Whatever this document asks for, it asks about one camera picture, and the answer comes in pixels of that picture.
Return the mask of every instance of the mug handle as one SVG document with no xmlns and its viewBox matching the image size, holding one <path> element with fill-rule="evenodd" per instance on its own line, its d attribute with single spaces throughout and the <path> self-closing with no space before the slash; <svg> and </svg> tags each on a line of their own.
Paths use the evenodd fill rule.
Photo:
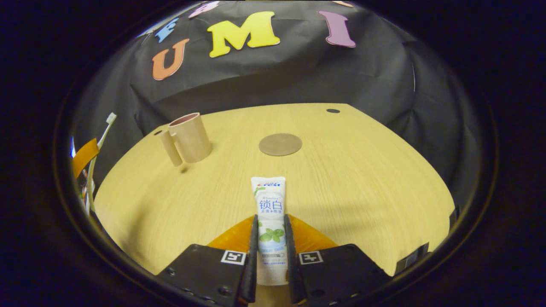
<svg viewBox="0 0 546 307">
<path fill-rule="evenodd" d="M 169 130 L 166 130 L 165 132 L 161 133 L 159 135 L 161 137 L 161 142 L 163 143 L 163 147 L 165 148 L 165 151 L 167 152 L 167 155 L 169 155 L 169 158 L 171 159 L 171 162 L 174 164 L 174 166 L 179 166 L 182 164 L 182 158 L 180 157 L 180 154 L 176 150 L 176 146 L 174 145 L 174 139 L 173 137 L 176 136 L 176 133 L 174 133 L 172 136 L 169 133 Z"/>
</svg>

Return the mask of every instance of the letter m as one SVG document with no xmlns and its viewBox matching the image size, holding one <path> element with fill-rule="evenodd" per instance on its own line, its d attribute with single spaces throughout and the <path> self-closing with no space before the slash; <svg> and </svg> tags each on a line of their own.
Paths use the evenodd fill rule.
<svg viewBox="0 0 546 307">
<path fill-rule="evenodd" d="M 217 57 L 229 53 L 230 47 L 225 45 L 227 40 L 237 50 L 241 50 L 246 38 L 250 34 L 248 46 L 251 48 L 277 45 L 281 42 L 271 27 L 271 17 L 275 13 L 261 11 L 247 17 L 241 27 L 225 20 L 210 26 L 207 31 L 212 32 L 212 51 L 210 57 Z"/>
</svg>

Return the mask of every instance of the toothbrush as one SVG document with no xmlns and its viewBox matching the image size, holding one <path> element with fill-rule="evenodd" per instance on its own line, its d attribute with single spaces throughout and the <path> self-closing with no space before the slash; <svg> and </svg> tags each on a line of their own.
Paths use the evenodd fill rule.
<svg viewBox="0 0 546 307">
<path fill-rule="evenodd" d="M 106 119 L 106 123 L 108 123 L 108 126 L 106 127 L 106 130 L 104 131 L 99 142 L 97 142 L 97 147 L 99 147 L 99 150 L 104 143 L 104 139 L 106 138 L 106 134 L 108 133 L 108 130 L 110 130 L 110 126 L 112 126 L 112 123 L 114 123 L 114 121 L 116 120 L 116 117 L 117 115 L 114 113 L 110 113 L 110 115 L 108 115 L 108 118 Z M 91 160 L 91 163 L 89 164 L 89 172 L 87 175 L 87 200 L 88 201 L 85 202 L 85 210 L 87 212 L 87 215 L 90 214 L 90 210 L 95 211 L 95 204 L 93 202 L 93 188 L 95 188 L 93 184 L 93 170 L 95 168 L 96 160 L 97 160 L 97 157 Z"/>
</svg>

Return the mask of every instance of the black fabric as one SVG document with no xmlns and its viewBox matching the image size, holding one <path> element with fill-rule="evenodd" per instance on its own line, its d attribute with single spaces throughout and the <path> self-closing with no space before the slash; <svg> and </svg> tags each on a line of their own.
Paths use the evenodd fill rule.
<svg viewBox="0 0 546 307">
<path fill-rule="evenodd" d="M 267 10 L 275 13 L 271 24 L 280 44 L 232 47 L 226 55 L 209 57 L 209 26 L 224 20 L 241 26 L 250 14 Z M 347 17 L 357 46 L 328 44 L 329 30 L 318 10 Z M 472 198 L 482 146 L 478 119 L 461 82 L 410 34 L 366 9 L 330 1 L 221 1 L 188 19 L 192 11 L 179 16 L 160 44 L 157 30 L 129 42 L 81 97 L 76 148 L 99 138 L 110 112 L 117 114 L 97 158 L 97 185 L 143 136 L 182 115 L 324 102 L 348 103 L 397 133 L 436 169 L 457 206 Z M 170 49 L 165 66 L 170 65 L 172 46 L 185 38 L 180 69 L 164 80 L 153 79 L 152 57 Z"/>
</svg>

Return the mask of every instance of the orange letter u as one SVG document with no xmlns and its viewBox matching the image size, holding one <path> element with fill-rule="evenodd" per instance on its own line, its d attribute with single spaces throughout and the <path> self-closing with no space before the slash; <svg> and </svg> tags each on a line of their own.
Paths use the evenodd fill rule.
<svg viewBox="0 0 546 307">
<path fill-rule="evenodd" d="M 158 81 L 163 80 L 168 76 L 176 73 L 176 71 L 180 68 L 180 65 L 182 65 L 182 61 L 184 60 L 184 47 L 188 41 L 189 38 L 186 38 L 174 44 L 174 61 L 168 68 L 165 68 L 165 55 L 167 54 L 167 52 L 169 52 L 169 49 L 161 51 L 152 58 L 152 76 L 154 79 Z"/>
</svg>

